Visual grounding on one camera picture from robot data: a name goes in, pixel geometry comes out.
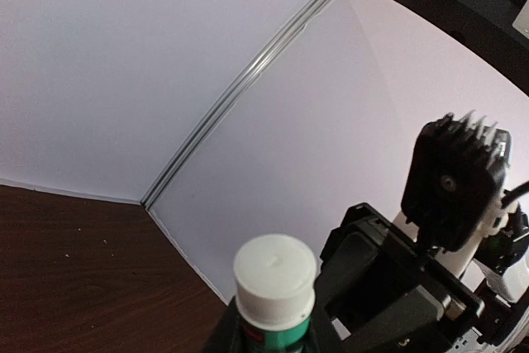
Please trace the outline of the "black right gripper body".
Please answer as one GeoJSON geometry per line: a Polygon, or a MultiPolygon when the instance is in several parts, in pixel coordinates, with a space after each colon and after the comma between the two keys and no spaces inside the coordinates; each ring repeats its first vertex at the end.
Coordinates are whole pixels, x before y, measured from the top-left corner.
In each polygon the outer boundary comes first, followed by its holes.
{"type": "Polygon", "coordinates": [[[447,352],[484,302],[367,203],[346,211],[320,254],[318,306],[350,333],[330,352],[447,352]]]}

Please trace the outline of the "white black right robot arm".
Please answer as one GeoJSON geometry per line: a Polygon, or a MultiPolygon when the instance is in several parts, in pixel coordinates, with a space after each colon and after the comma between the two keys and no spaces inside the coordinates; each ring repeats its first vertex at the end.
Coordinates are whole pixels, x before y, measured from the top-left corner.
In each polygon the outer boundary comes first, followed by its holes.
{"type": "Polygon", "coordinates": [[[322,250],[317,301],[349,336],[335,352],[499,352],[528,328],[528,219],[517,202],[479,216],[404,207],[393,222],[349,208],[322,250]]]}

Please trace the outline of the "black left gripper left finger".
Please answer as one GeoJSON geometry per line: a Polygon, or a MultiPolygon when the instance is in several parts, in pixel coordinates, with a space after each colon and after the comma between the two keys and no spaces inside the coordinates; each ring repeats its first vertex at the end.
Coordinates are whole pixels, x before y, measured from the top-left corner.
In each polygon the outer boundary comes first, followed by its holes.
{"type": "Polygon", "coordinates": [[[236,300],[231,299],[225,312],[202,348],[202,353],[243,353],[241,315],[236,300]]]}

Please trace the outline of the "green white glue stick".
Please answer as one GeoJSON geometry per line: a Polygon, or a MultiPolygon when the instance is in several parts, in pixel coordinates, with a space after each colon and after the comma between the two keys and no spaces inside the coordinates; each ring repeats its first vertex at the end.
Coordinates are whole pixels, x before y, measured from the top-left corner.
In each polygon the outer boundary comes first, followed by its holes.
{"type": "Polygon", "coordinates": [[[317,261],[299,239],[267,234],[233,261],[235,303],[248,352],[302,352],[316,302],[317,261]]]}

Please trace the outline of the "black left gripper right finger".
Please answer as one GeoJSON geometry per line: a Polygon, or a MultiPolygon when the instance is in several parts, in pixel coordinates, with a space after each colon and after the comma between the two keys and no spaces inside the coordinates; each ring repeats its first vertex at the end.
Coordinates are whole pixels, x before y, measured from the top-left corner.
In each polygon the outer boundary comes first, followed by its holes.
{"type": "Polygon", "coordinates": [[[307,352],[342,352],[341,339],[331,324],[330,307],[335,300],[335,288],[324,274],[319,274],[315,284],[316,302],[306,340],[307,352]]]}

